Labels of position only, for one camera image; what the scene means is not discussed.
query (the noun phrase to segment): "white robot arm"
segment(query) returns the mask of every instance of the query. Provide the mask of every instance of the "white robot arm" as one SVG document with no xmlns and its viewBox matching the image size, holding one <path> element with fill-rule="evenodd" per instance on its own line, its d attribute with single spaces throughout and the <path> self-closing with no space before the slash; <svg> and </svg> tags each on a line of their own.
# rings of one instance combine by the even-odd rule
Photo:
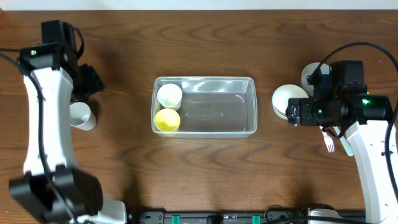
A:
<svg viewBox="0 0 398 224">
<path fill-rule="evenodd" d="M 41 223 L 125 224 L 125 204 L 103 196 L 98 179 L 78 169 L 73 152 L 70 102 L 104 88 L 91 66 L 78 67 L 84 42 L 77 51 L 75 31 L 80 35 L 65 22 L 44 22 L 43 44 L 20 52 L 17 66 L 29 97 L 29 148 L 24 177 L 10 181 L 10 193 Z"/>
<path fill-rule="evenodd" d="M 42 223 L 128 223 L 125 204 L 103 196 L 98 179 L 78 169 L 73 152 L 69 123 L 70 101 L 87 99 L 103 89 L 101 80 L 92 67 L 77 67 L 77 59 L 83 53 L 83 47 L 76 50 L 74 30 L 70 24 L 60 21 L 44 22 L 43 44 L 21 50 L 19 66 L 25 75 L 24 83 L 29 96 L 29 148 L 24 163 L 24 177 L 10 181 L 10 193 Z M 358 97 L 363 97 L 363 91 L 366 91 L 361 84 L 363 80 L 355 82 L 347 92 L 345 87 L 342 88 L 341 92 L 345 94 L 343 99 L 358 102 Z M 292 109 L 288 110 L 287 117 L 290 125 L 297 124 L 300 117 L 300 123 L 303 121 L 304 125 L 319 126 L 347 118 L 347 108 L 354 108 L 355 115 L 359 116 L 353 117 L 349 126 L 347 123 L 338 125 L 343 127 L 342 133 L 346 131 L 354 151 L 365 198 L 366 220 L 369 223 L 393 224 L 398 223 L 398 205 L 385 157 L 381 156 L 389 125 L 386 117 L 391 116 L 391 106 L 386 98 L 374 96 L 373 99 L 384 103 L 385 108 L 380 110 L 382 106 L 378 105 L 376 110 L 371 106 L 364 109 L 358 105 L 329 101 L 328 104 L 322 104 L 322 101 L 319 104 L 319 101 L 292 98 L 288 107 Z M 314 108 L 320 113 L 312 114 Z M 393 161 L 398 159 L 395 132 L 394 128 L 390 140 L 392 154 L 387 155 Z M 332 210 L 312 210 L 309 215 L 338 216 Z M 314 221 L 316 218 L 305 218 L 302 220 L 325 223 L 320 222 L 320 219 Z"/>
<path fill-rule="evenodd" d="M 394 196 L 389 178 L 384 153 L 384 139 L 386 137 L 387 121 L 368 121 L 367 125 L 355 122 L 346 132 L 347 140 L 351 145 L 362 191 L 365 199 L 366 222 L 380 224 L 398 223 L 398 204 Z M 396 147 L 396 129 L 393 127 L 390 136 L 391 160 L 398 159 Z M 334 210 L 315 209 L 309 211 L 310 216 L 335 217 Z M 328 224 L 319 221 L 310 221 L 310 224 Z"/>
<path fill-rule="evenodd" d="M 78 168 L 73 152 L 69 121 L 70 97 L 73 90 L 72 78 L 63 68 L 52 70 L 50 67 L 33 70 L 30 75 L 42 88 L 45 99 L 43 139 L 50 170 L 55 172 L 58 166 L 64 166 L 66 169 Z M 42 175 L 44 170 L 40 161 L 37 141 L 39 130 L 37 92 L 28 77 L 24 77 L 24 83 L 29 97 L 29 147 L 24 164 L 24 174 L 30 172 L 32 176 L 38 176 Z M 89 220 L 98 224 L 125 224 L 127 222 L 126 206 L 121 201 L 103 196 L 103 206 L 97 215 L 82 215 L 77 219 L 80 223 Z"/>
</svg>

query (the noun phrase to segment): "white plastic fork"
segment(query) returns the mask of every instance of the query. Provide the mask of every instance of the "white plastic fork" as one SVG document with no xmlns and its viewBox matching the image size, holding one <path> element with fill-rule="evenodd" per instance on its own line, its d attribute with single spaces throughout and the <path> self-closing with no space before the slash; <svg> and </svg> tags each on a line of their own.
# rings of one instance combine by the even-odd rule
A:
<svg viewBox="0 0 398 224">
<path fill-rule="evenodd" d="M 328 133 L 322 131 L 322 127 L 319 126 L 321 129 L 321 132 L 323 134 L 323 140 L 326 144 L 326 148 L 328 149 L 328 152 L 334 152 L 335 151 L 335 145 L 333 144 L 333 139 L 328 135 Z"/>
</svg>

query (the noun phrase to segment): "paper cup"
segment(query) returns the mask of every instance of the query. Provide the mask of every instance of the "paper cup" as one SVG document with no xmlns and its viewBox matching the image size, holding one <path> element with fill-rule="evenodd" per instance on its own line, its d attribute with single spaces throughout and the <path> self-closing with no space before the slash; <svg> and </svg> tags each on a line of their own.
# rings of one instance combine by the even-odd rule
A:
<svg viewBox="0 0 398 224">
<path fill-rule="evenodd" d="M 159 131 L 178 131 L 180 115 L 170 108 L 162 109 L 155 115 L 155 126 Z"/>
<path fill-rule="evenodd" d="M 157 92 L 157 100 L 164 108 L 176 111 L 181 107 L 182 90 L 175 84 L 166 84 Z"/>
<path fill-rule="evenodd" d="M 97 124 L 90 107 L 85 103 L 74 103 L 69 106 L 70 126 L 73 126 L 84 131 L 89 131 Z"/>
<path fill-rule="evenodd" d="M 278 117 L 287 119 L 286 109 L 290 98 L 308 98 L 308 95 L 297 85 L 282 85 L 276 89 L 272 96 L 272 107 Z"/>
<path fill-rule="evenodd" d="M 303 72 L 301 73 L 301 87 L 307 93 L 308 96 L 313 96 L 313 85 L 309 85 L 307 82 L 307 76 L 311 75 L 313 71 L 318 67 L 320 62 L 314 62 L 307 65 Z M 329 74 L 329 65 L 322 64 L 321 65 L 322 74 Z"/>
</svg>

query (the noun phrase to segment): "green clip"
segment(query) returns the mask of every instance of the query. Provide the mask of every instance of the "green clip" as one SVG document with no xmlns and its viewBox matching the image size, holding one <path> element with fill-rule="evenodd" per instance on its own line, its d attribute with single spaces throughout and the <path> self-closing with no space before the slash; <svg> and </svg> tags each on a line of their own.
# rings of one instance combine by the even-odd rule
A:
<svg viewBox="0 0 398 224">
<path fill-rule="evenodd" d="M 180 216 L 179 215 L 172 216 L 172 224 L 180 224 Z"/>
<path fill-rule="evenodd" d="M 253 215 L 253 224 L 261 224 L 261 217 L 259 215 Z"/>
</svg>

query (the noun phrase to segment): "wooden table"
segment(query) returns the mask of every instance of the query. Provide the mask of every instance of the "wooden table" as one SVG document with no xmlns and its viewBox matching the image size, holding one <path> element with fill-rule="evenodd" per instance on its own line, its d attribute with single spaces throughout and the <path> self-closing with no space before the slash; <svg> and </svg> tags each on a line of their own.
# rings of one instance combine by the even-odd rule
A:
<svg viewBox="0 0 398 224">
<path fill-rule="evenodd" d="M 274 90 L 300 85 L 303 68 L 356 41 L 398 56 L 396 11 L 64 11 L 5 12 L 0 47 L 41 43 L 40 23 L 81 29 L 80 64 L 106 85 L 90 98 L 98 124 L 72 128 L 80 167 L 103 192 L 137 211 L 265 210 L 327 203 L 364 209 L 356 163 L 335 141 L 329 154 L 318 127 L 289 127 L 271 107 Z M 371 93 L 391 96 L 398 75 L 389 59 L 355 47 L 330 60 L 363 60 Z M 0 223 L 35 223 L 8 192 L 22 175 L 28 104 L 22 76 L 0 60 Z M 256 82 L 258 129 L 247 139 L 165 139 L 150 128 L 160 76 L 247 76 Z"/>
</svg>

